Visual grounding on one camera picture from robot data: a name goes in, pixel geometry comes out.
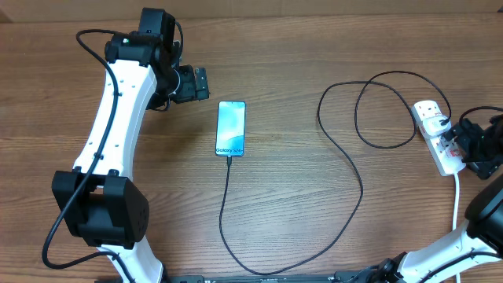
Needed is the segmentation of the Galaxy smartphone blue screen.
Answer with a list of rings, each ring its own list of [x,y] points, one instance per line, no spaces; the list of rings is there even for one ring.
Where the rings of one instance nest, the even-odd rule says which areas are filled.
[[[217,156],[243,156],[246,124],[244,101],[218,103],[215,154]]]

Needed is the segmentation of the white power strip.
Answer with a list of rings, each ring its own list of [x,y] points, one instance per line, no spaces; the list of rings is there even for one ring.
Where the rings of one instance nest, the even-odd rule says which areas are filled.
[[[415,103],[412,107],[412,113],[418,130],[419,122],[424,119],[433,116],[444,116],[438,104],[431,100]],[[441,176],[456,175],[465,168],[465,164],[462,162],[461,151],[453,140],[447,141],[442,136],[443,134],[432,139],[424,138],[424,140]]]

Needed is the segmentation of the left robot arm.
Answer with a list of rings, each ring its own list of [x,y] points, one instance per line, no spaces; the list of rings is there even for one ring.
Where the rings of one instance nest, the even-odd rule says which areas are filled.
[[[206,72],[181,63],[182,31],[163,9],[145,8],[136,31],[112,31],[99,61],[105,87],[86,144],[70,171],[57,171],[58,223],[110,259],[121,282],[166,282],[146,237],[149,202],[133,182],[134,151],[148,110],[209,97]]]

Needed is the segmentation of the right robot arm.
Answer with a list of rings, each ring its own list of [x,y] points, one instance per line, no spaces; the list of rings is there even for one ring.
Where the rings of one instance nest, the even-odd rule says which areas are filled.
[[[502,116],[482,130],[469,119],[447,134],[472,161],[502,158]],[[502,177],[498,176],[467,206],[466,221],[458,228],[415,252],[383,261],[370,282],[441,282],[467,269],[502,259]]]

